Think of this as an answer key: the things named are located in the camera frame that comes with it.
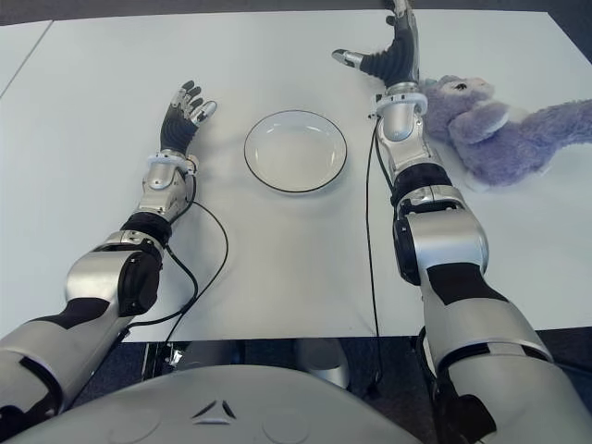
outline floor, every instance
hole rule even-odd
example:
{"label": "floor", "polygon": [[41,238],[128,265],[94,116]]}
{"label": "floor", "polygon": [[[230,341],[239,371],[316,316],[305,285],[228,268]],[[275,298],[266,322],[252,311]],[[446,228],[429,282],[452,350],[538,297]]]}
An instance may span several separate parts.
{"label": "floor", "polygon": [[[416,8],[507,9],[547,11],[592,61],[592,2],[589,0],[413,0]],[[192,12],[367,9],[380,0],[0,0],[0,24],[43,19],[81,19],[111,16]],[[557,358],[592,367],[592,327],[540,332]],[[363,396],[375,368],[376,344],[371,339],[342,339],[351,366],[351,391]],[[405,427],[426,444],[436,435],[411,338],[383,338],[385,375],[379,396],[367,399],[373,407]],[[105,360],[77,399],[81,404],[140,380],[145,344],[119,345]],[[250,340],[245,343],[247,364],[294,367],[289,340]],[[568,373],[592,412],[592,379]]]}

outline robotic hand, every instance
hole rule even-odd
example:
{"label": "robotic hand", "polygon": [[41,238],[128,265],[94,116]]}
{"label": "robotic hand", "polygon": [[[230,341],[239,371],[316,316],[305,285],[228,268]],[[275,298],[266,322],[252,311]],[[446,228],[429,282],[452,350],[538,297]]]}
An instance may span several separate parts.
{"label": "robotic hand", "polygon": [[400,274],[422,292],[442,438],[589,442],[592,421],[569,379],[518,308],[484,280],[485,232],[424,139],[413,12],[406,0],[393,12],[387,51],[333,57],[387,87],[376,104],[375,147],[391,190]]}
{"label": "robotic hand", "polygon": [[138,207],[72,266],[64,311],[0,340],[0,441],[64,411],[133,316],[156,301],[163,250],[196,192],[197,159],[187,150],[216,111],[200,91],[189,81],[173,97]]}

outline white plate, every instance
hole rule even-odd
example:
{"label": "white plate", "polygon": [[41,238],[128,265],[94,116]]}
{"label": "white plate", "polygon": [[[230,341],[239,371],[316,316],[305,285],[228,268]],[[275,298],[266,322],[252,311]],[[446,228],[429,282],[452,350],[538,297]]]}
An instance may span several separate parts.
{"label": "white plate", "polygon": [[329,120],[307,111],[281,111],[260,120],[244,143],[244,158],[265,185],[307,192],[327,185],[343,169],[347,145]]}

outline stuffed animal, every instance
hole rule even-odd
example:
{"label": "stuffed animal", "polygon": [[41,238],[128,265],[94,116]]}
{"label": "stuffed animal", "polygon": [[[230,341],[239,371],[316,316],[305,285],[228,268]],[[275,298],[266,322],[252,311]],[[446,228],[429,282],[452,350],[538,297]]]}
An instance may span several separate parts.
{"label": "stuffed animal", "polygon": [[553,155],[592,142],[592,100],[552,106],[534,114],[492,100],[482,79],[445,76],[425,84],[425,130],[452,144],[468,169],[467,185],[483,191],[517,183],[549,169]]}

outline black joint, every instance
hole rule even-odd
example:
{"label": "black joint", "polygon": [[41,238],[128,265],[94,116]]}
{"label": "black joint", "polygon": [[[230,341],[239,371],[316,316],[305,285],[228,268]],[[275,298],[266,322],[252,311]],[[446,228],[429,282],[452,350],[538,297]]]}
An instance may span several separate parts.
{"label": "black joint", "polygon": [[451,365],[467,358],[489,354],[489,347],[486,343],[467,345],[444,356],[438,365],[437,374],[444,375]]}
{"label": "black joint", "polygon": [[539,361],[550,362],[549,357],[540,350],[533,349],[532,347],[528,347],[526,345],[522,346],[522,350],[524,351],[524,354],[529,358],[535,358]]}
{"label": "black joint", "polygon": [[419,268],[417,266],[417,256],[415,255],[415,245],[413,235],[409,227],[409,221],[398,219],[392,227],[392,236],[395,243],[395,254],[397,254],[397,265],[399,274],[410,284],[419,286]]}
{"label": "black joint", "polygon": [[507,302],[483,279],[477,264],[455,263],[435,265],[427,269],[432,289],[444,305],[467,299],[493,299]]}
{"label": "black joint", "polygon": [[434,211],[444,211],[448,209],[455,209],[457,208],[457,204],[451,201],[442,201],[442,202],[429,202],[429,203],[420,203],[419,205],[413,205],[411,200],[404,199],[399,206],[399,213],[398,217],[407,216],[410,213],[431,213]]}
{"label": "black joint", "polygon": [[397,205],[411,191],[432,185],[452,185],[446,170],[437,164],[417,164],[404,169],[395,178],[395,192],[390,198],[392,206]]}
{"label": "black joint", "polygon": [[162,255],[153,242],[144,239],[140,243],[107,243],[100,245],[93,250],[94,252],[134,252],[140,251],[150,254],[156,261],[162,260]]}
{"label": "black joint", "polygon": [[498,429],[485,404],[474,395],[450,399],[446,403],[446,412],[451,428],[469,444],[479,442]]}
{"label": "black joint", "polygon": [[156,302],[161,261],[146,252],[132,254],[121,269],[117,284],[119,316],[146,313]]}
{"label": "black joint", "polygon": [[45,367],[27,357],[18,363],[45,385],[47,394],[27,412],[14,405],[0,407],[0,442],[55,416],[60,412],[64,400],[62,388]]}
{"label": "black joint", "polygon": [[121,227],[122,230],[140,231],[155,238],[161,245],[167,245],[173,229],[166,219],[154,213],[142,212],[131,215]]}

